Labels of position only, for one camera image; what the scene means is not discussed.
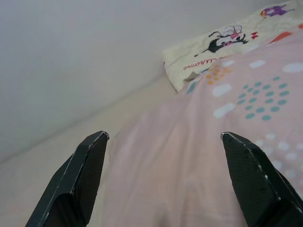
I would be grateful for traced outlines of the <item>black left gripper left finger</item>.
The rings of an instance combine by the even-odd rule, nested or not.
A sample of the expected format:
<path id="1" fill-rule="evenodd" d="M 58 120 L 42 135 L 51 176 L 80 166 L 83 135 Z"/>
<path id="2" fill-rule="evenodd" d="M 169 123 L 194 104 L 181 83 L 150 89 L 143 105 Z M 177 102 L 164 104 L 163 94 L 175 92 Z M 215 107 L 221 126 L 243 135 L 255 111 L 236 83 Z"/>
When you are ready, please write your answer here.
<path id="1" fill-rule="evenodd" d="M 88 225 L 104 164 L 109 134 L 86 137 L 59 167 L 31 214 L 28 227 L 85 227 Z"/>

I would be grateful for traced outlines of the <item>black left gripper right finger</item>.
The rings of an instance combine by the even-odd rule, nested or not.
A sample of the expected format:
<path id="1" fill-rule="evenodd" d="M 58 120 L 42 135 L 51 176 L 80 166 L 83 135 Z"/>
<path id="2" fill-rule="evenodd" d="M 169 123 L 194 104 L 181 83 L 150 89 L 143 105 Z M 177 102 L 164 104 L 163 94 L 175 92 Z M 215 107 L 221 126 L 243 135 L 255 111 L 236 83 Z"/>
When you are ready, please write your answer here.
<path id="1" fill-rule="evenodd" d="M 303 201 L 256 144 L 221 134 L 232 186 L 249 227 L 301 227 Z"/>

